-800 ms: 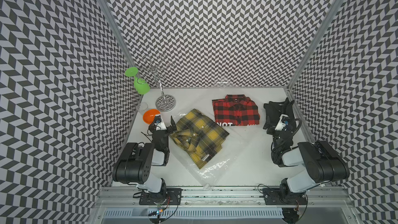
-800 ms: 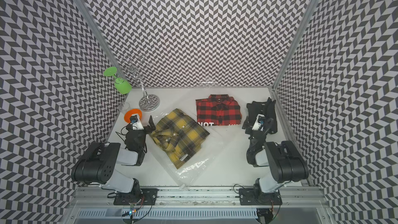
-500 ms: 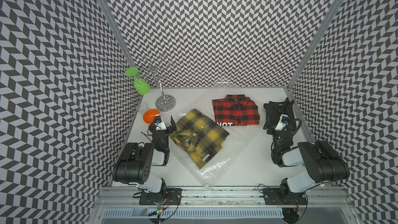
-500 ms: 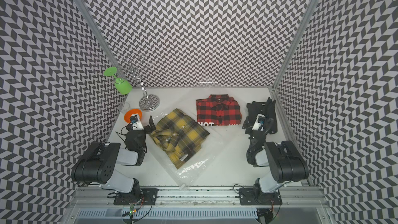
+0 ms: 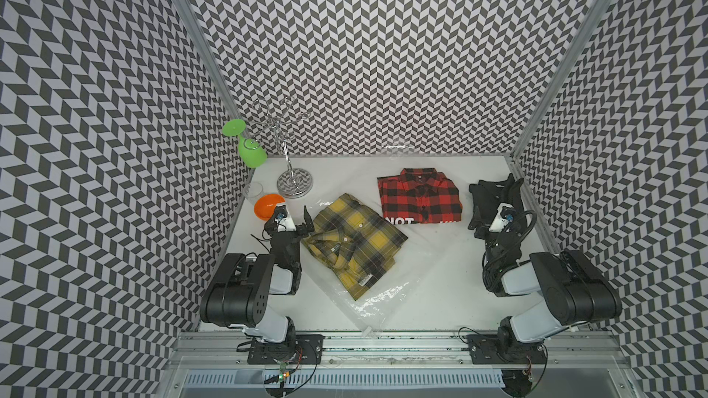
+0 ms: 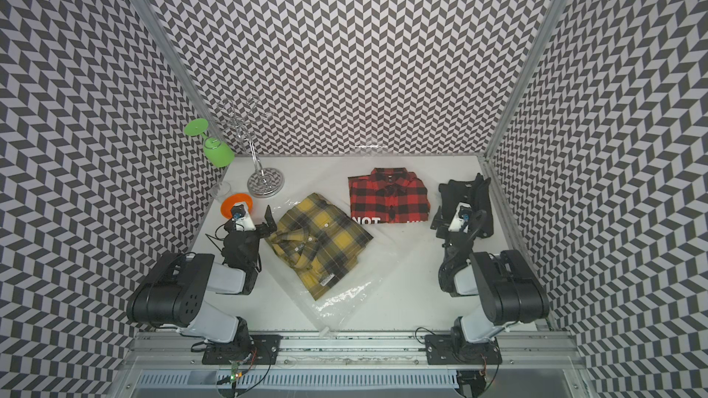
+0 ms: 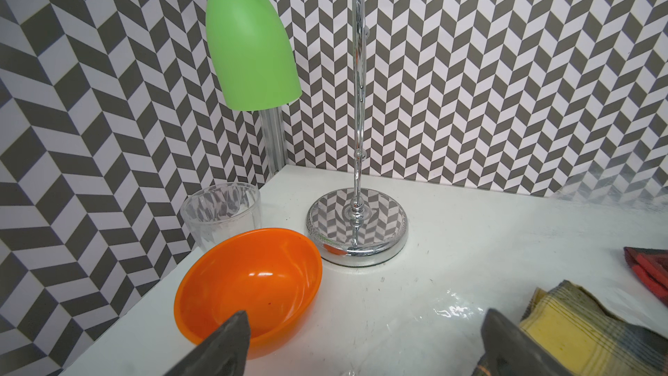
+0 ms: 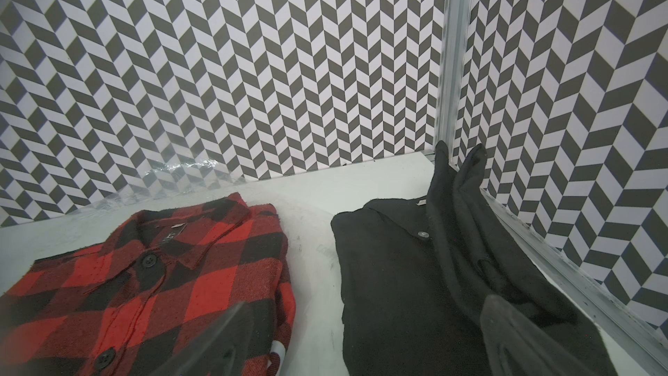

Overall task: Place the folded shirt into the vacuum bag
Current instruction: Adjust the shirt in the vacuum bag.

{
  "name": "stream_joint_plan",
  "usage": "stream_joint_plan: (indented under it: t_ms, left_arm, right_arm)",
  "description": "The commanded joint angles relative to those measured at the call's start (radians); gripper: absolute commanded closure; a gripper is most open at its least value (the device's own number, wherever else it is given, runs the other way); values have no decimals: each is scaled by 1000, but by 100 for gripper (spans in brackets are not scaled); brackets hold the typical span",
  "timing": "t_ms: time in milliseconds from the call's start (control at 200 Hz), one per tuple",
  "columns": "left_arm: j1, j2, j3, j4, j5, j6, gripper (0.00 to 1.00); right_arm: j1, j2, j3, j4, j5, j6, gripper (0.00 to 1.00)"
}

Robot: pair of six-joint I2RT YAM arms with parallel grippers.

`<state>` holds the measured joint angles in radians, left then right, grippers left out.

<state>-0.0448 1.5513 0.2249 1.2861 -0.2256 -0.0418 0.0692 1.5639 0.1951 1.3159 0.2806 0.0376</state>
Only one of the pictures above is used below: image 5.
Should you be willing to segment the yellow plaid shirt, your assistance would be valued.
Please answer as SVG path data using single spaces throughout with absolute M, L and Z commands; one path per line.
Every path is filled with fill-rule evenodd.
M 352 300 L 363 297 L 386 275 L 409 239 L 348 193 L 320 211 L 313 227 L 313 233 L 302 243 L 311 256 L 334 273 Z

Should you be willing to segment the clear plastic vacuum bag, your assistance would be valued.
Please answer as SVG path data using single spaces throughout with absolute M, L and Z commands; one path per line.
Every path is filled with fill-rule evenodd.
M 355 189 L 330 188 L 320 195 L 311 193 L 304 199 L 303 205 L 308 208 L 314 221 L 320 211 L 344 193 L 353 195 L 383 217 L 375 184 L 365 184 L 363 188 Z M 381 330 L 387 325 L 400 307 L 410 300 L 422 279 L 439 263 L 449 241 L 458 233 L 457 223 L 392 225 L 409 239 L 396 255 L 396 264 L 358 300 L 352 300 L 334 273 L 311 256 L 301 242 L 305 274 L 361 331 Z

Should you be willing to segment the red black plaid shirt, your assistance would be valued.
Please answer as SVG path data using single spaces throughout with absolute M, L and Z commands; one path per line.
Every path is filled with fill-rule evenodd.
M 379 177 L 383 217 L 395 225 L 445 224 L 462 220 L 460 193 L 452 180 L 435 168 L 403 169 Z

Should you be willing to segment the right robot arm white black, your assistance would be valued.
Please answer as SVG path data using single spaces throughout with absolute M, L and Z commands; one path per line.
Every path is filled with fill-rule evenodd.
M 576 326 L 621 315 L 621 297 L 581 251 L 533 252 L 524 261 L 521 245 L 538 216 L 501 203 L 487 225 L 481 279 L 498 298 L 537 293 L 540 302 L 501 320 L 495 337 L 483 336 L 503 359 L 538 348 L 553 335 Z

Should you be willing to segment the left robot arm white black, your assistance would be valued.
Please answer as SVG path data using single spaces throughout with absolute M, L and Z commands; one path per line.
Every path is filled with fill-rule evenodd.
M 298 349 L 293 320 L 267 305 L 272 296 L 293 296 L 302 279 L 301 240 L 315 231 L 307 210 L 294 223 L 286 205 L 278 204 L 265 223 L 269 250 L 264 254 L 226 254 L 200 304 L 200 319 L 240 329 L 254 346 L 278 355 Z

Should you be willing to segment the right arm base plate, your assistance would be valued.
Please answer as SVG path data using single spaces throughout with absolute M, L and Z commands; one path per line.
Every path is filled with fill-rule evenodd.
M 513 338 L 499 341 L 496 336 L 468 334 L 465 336 L 470 357 L 475 365 L 519 364 L 541 365 L 548 361 L 544 346 L 540 343 L 519 343 Z

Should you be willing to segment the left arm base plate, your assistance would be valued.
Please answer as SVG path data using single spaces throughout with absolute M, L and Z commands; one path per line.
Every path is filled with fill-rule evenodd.
M 297 334 L 283 343 L 260 343 L 254 341 L 248 351 L 249 365 L 289 364 L 317 365 L 321 362 L 325 336 L 321 334 Z

